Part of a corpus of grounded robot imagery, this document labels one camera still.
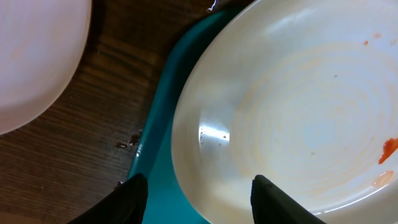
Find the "white plate with stain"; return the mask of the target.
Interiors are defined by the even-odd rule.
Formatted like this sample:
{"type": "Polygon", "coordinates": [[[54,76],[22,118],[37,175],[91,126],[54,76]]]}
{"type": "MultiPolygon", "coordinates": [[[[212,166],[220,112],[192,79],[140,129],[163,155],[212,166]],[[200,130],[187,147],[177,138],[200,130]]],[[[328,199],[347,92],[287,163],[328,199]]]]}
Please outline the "white plate with stain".
{"type": "Polygon", "coordinates": [[[91,0],[1,0],[1,133],[31,122],[80,63],[91,0]]]}

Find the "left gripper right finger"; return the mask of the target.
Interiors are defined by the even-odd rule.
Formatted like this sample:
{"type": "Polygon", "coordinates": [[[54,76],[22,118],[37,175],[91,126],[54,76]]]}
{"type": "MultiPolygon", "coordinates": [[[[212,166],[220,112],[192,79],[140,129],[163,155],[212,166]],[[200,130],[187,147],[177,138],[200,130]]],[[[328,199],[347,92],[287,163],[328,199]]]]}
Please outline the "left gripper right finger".
{"type": "Polygon", "coordinates": [[[251,187],[255,224],[326,224],[263,175],[256,175],[251,187]]]}

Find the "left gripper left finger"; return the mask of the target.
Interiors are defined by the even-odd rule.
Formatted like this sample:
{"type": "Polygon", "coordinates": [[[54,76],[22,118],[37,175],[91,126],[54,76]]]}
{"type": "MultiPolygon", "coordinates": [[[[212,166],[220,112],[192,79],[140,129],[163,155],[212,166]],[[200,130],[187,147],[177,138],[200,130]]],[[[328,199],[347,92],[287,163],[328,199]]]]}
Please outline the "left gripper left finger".
{"type": "Polygon", "coordinates": [[[147,178],[136,174],[69,224],[141,224],[147,198],[147,178]]]}

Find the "teal plastic tray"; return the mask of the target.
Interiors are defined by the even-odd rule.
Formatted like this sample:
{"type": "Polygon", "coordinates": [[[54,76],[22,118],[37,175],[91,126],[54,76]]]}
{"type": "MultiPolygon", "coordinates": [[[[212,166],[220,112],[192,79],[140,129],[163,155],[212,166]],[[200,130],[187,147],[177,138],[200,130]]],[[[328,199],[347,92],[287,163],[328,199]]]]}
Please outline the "teal plastic tray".
{"type": "Polygon", "coordinates": [[[148,179],[144,223],[205,223],[185,198],[171,157],[171,130],[178,98],[196,62],[241,7],[224,9],[194,23],[183,33],[166,60],[129,177],[148,179]]]}

